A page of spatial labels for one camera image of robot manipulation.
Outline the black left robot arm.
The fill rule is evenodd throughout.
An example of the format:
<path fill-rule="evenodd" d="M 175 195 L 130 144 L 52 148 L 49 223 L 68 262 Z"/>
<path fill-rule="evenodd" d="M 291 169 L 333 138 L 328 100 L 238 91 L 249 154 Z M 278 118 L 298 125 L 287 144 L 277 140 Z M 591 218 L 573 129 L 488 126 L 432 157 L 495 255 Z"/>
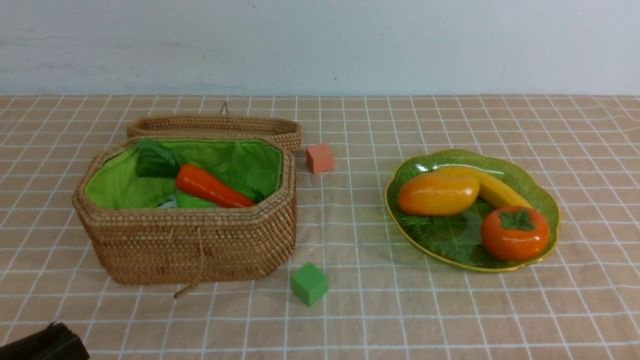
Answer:
<path fill-rule="evenodd" d="M 0 347 L 2 360 L 89 360 L 85 345 L 77 333 L 62 322 Z"/>

